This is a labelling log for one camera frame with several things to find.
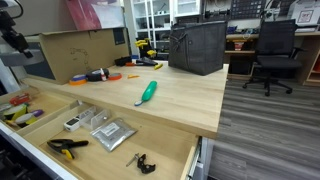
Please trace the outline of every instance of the chair backrest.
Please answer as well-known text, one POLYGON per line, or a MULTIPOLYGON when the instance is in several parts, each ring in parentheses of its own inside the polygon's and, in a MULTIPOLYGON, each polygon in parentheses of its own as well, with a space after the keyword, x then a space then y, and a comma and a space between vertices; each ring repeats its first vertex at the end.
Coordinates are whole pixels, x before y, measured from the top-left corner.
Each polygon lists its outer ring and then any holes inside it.
POLYGON ((295 20, 262 22, 256 46, 257 55, 288 55, 294 47, 295 20))

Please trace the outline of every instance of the green screwdriver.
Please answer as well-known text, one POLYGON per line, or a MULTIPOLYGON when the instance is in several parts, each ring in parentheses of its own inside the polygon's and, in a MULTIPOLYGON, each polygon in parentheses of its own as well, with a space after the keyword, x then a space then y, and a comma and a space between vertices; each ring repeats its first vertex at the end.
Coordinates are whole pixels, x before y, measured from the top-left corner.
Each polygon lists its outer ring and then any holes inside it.
POLYGON ((137 101, 134 103, 135 106, 140 106, 143 102, 149 101, 154 93, 154 91, 157 88, 157 81, 151 81, 147 87, 147 89, 144 91, 142 98, 140 101, 137 101))

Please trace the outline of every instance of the wooden workbench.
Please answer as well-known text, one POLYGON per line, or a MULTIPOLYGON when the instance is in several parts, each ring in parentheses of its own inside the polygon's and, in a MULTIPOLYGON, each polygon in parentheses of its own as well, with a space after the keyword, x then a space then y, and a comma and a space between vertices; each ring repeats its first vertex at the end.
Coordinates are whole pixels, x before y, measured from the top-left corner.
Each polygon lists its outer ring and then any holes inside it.
MULTIPOLYGON (((212 152, 212 145, 204 137, 214 139, 217 134, 228 65, 210 75, 199 76, 168 67, 167 62, 160 63, 164 65, 158 70, 111 67, 108 68, 111 73, 122 74, 120 80, 88 82, 80 86, 24 79, 31 90, 40 93, 27 90, 32 97, 38 97, 31 101, 30 108, 44 108, 47 114, 25 128, 14 129, 1 122, 0 133, 7 134, 17 149, 53 178, 186 179, 200 158, 200 146, 202 163, 205 167, 210 164, 208 154, 212 152), (128 75, 140 77, 128 79, 128 75), (152 80, 158 82, 152 99, 135 107, 134 102, 140 100, 152 80), (64 103, 49 108, 52 100, 46 98, 46 94, 64 103), (76 100, 81 102, 78 106, 74 104, 76 100), (74 132, 64 130, 67 120, 92 105, 108 110, 109 121, 122 118, 137 129, 137 133, 109 153, 90 135, 90 130, 83 127, 74 132), (90 143, 87 147, 72 149, 76 159, 70 161, 48 147, 46 142, 50 139, 86 139, 90 143), (147 154, 147 162, 157 164, 154 173, 145 176, 136 165, 125 166, 137 152, 147 154)), ((22 92, 25 91, 0 97, 0 100, 7 101, 22 92)))
POLYGON ((39 89, 61 93, 92 104, 105 104, 107 108, 125 111, 160 124, 208 138, 215 138, 219 125, 221 105, 226 84, 228 65, 223 70, 199 76, 168 66, 111 67, 110 73, 122 73, 116 81, 87 83, 81 86, 55 85, 40 80, 23 82, 39 89), (129 74, 139 78, 127 79, 129 74), (158 86, 149 102, 135 107, 150 81, 158 86))

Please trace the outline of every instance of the wall shelf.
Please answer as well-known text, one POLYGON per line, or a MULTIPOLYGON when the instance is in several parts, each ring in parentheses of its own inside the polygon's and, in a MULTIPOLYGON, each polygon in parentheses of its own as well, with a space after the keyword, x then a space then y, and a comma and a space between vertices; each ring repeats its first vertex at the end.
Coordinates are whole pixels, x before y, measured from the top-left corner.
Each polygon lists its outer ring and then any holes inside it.
POLYGON ((254 54, 255 51, 224 51, 226 54, 254 54))

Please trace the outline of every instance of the wooden tabletop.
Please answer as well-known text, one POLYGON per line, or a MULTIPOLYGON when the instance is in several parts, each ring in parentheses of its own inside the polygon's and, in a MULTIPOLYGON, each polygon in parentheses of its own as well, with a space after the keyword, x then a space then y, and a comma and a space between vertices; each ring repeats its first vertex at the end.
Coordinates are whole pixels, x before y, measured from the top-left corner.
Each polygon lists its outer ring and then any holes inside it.
POLYGON ((199 76, 169 67, 167 62, 161 63, 164 65, 158 70, 146 66, 110 67, 110 73, 121 73, 122 79, 88 82, 80 86, 56 85, 31 78, 26 78, 23 82, 199 136, 215 138, 228 65, 207 76, 199 76), (128 75, 140 77, 128 79, 128 75), (158 82, 153 97, 135 107, 134 102, 141 99, 144 90, 153 80, 158 82))
MULTIPOLYGON (((320 32, 296 32, 295 36, 320 36, 320 32)), ((228 34, 227 39, 258 39, 259 34, 228 34)))

